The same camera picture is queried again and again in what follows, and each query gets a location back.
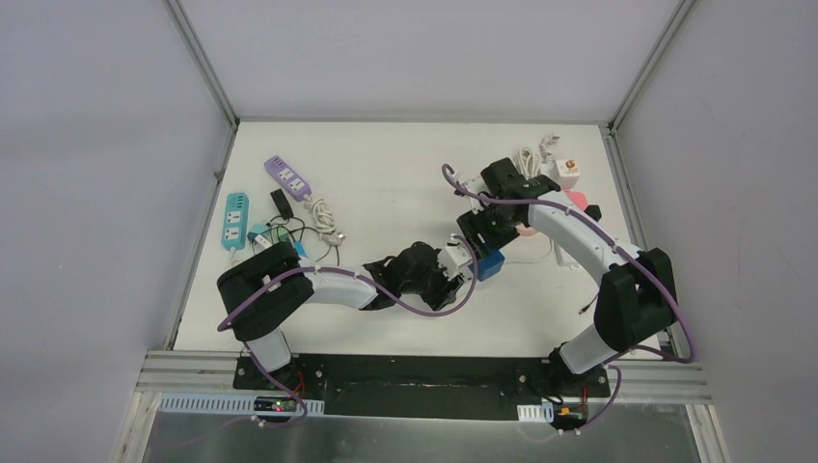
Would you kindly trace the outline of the dark blue cube adapter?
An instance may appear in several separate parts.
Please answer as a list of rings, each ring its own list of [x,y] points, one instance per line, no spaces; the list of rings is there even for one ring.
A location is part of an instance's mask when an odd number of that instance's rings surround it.
[[[498,274],[505,263],[505,256],[500,250],[491,251],[486,257],[477,261],[477,280],[485,282]]]

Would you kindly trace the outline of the light blue plug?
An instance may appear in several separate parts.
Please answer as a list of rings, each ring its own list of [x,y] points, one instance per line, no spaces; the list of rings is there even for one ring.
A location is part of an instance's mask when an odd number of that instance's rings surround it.
[[[300,241],[294,241],[293,247],[301,258],[307,259],[309,257],[303,244]]]

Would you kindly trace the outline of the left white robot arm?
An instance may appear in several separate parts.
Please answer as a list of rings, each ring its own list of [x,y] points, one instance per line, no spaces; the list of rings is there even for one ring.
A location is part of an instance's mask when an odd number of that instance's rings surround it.
[[[217,329],[232,332],[256,357],[261,382],[282,390],[293,380],[294,364],[281,326],[302,306],[360,311],[400,306],[421,316],[447,316],[464,306],[457,293],[476,283],[476,261],[458,235],[442,248],[418,241],[396,256],[356,268],[322,266],[291,244],[274,244],[218,278],[227,315]]]

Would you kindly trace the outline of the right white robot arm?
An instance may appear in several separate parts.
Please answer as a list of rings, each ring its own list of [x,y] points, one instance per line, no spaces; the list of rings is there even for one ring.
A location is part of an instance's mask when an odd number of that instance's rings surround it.
[[[499,250],[518,236],[517,226],[524,225],[553,239],[598,285],[591,324],[557,347],[547,370],[556,393],[574,394],[585,384],[587,371],[676,322],[669,256],[614,238],[549,177],[526,178],[508,158],[481,171],[484,187],[476,192],[455,179],[450,165],[443,165],[442,174],[456,192],[484,206],[460,219],[476,245]]]

